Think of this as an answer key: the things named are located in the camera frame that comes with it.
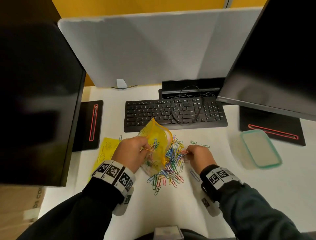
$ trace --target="gray sleeve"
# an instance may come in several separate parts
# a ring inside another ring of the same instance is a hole
[[[256,189],[226,187],[220,199],[223,217],[239,240],[311,239],[282,212],[270,207]]]

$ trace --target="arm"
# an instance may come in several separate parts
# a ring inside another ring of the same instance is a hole
[[[112,160],[135,173],[150,148],[147,139],[134,137],[124,139],[115,150]],[[101,178],[92,177],[81,193],[67,199],[35,223],[17,240],[102,240],[110,224],[112,211],[124,200],[122,193],[114,185]]]
[[[189,157],[191,165],[200,174],[208,196],[220,203],[224,219],[239,240],[310,239],[304,237],[285,214],[271,208],[249,185],[231,180],[216,189],[207,177],[219,167],[211,152],[198,145],[191,145],[187,150],[192,153]]]

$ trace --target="pile of paper clips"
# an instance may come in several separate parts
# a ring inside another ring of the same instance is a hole
[[[183,156],[188,152],[183,150],[182,142],[183,141],[178,141],[176,136],[173,135],[173,141],[165,156],[165,168],[147,180],[148,183],[151,183],[153,190],[155,190],[155,195],[158,194],[162,185],[167,185],[167,182],[175,188],[177,188],[177,183],[179,184],[184,182],[183,178],[179,174],[183,171],[185,162]]]

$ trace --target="hand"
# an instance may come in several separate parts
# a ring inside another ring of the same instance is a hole
[[[190,145],[186,149],[189,153],[186,155],[190,160],[192,168],[200,175],[202,170],[209,165],[216,164],[212,153],[207,147],[200,145]]]
[[[135,173],[143,164],[147,150],[141,147],[150,149],[150,145],[145,137],[132,137],[122,140],[115,150],[112,160],[119,162],[124,167]]]

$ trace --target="clear plastic container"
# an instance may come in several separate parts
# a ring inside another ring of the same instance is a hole
[[[244,131],[240,137],[258,168],[271,168],[282,164],[280,155],[264,131],[258,129]]]

